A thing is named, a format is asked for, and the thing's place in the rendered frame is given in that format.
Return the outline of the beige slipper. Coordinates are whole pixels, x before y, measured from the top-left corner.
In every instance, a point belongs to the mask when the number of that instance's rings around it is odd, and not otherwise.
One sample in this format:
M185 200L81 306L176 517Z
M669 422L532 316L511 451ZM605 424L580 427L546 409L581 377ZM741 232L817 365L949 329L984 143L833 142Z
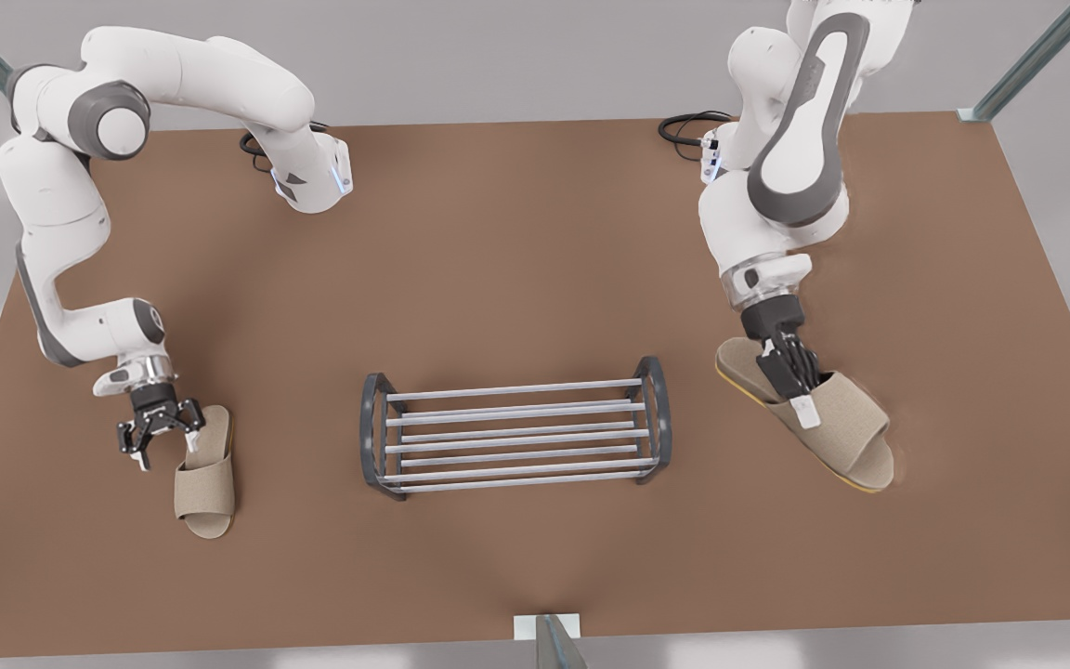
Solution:
M716 369L759 402L802 442L824 466L859 490L886 490L895 481L895 453L886 441L889 416L853 378L829 372L812 390L820 424L802 427L795 407L771 387L756 364L762 347L734 337L716 351Z
M200 451L186 453L175 470L174 508L195 536L213 541L224 536L235 514L233 419L221 405L205 406L202 413Z

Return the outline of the grey metal shoe rack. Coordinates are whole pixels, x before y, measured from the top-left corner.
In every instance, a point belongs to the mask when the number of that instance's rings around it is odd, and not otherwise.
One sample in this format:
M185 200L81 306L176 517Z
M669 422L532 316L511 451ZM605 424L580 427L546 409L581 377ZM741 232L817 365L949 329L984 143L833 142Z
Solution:
M672 460L672 414L657 358L603 380L402 391L366 377L360 473L399 501L419 492L536 484L647 484Z

